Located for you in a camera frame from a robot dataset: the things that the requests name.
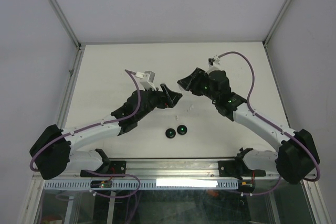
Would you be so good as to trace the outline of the black earbud case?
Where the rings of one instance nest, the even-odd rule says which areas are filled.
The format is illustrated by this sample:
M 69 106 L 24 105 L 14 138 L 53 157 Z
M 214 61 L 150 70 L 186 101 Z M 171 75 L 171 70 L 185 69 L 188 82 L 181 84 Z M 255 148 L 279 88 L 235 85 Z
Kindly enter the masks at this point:
M 169 128 L 165 131 L 165 136 L 169 139 L 172 139 L 176 136 L 176 130 L 173 128 Z
M 179 125 L 176 129 L 179 135 L 185 135 L 187 133 L 187 127 L 185 125 Z

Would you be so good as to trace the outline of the white earbud case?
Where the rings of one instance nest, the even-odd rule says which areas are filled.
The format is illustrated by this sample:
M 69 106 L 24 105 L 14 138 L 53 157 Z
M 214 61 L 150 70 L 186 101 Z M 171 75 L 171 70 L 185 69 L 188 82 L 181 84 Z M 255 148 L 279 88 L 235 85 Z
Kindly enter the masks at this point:
M 178 84 L 178 88 L 182 91 L 182 92 L 184 92 L 185 90 L 183 89 L 183 87 L 182 86 L 180 86 L 179 84 Z

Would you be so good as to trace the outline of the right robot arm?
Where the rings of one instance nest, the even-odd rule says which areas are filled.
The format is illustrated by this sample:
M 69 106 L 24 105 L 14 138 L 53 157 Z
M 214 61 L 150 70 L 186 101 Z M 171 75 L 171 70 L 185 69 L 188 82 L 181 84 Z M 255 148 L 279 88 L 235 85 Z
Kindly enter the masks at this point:
M 185 91 L 209 98 L 222 116 L 238 123 L 265 140 L 273 151 L 241 148 L 235 157 L 232 176 L 240 178 L 253 170 L 278 173 L 290 184 L 307 179 L 320 159 L 310 132 L 281 126 L 257 113 L 249 102 L 233 92 L 226 72 L 205 72 L 196 68 L 177 81 Z

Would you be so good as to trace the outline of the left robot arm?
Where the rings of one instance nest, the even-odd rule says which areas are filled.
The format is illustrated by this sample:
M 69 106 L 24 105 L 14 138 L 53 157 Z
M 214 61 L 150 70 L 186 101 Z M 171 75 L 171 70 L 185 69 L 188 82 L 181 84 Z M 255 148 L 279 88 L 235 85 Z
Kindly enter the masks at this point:
M 68 129 L 55 124 L 46 127 L 29 151 L 30 168 L 44 180 L 54 179 L 65 171 L 89 170 L 106 175 L 111 165 L 105 152 L 100 148 L 91 151 L 82 148 L 130 132 L 154 109 L 175 107 L 183 95 L 165 84 L 160 87 L 160 90 L 134 91 L 121 107 L 91 125 Z

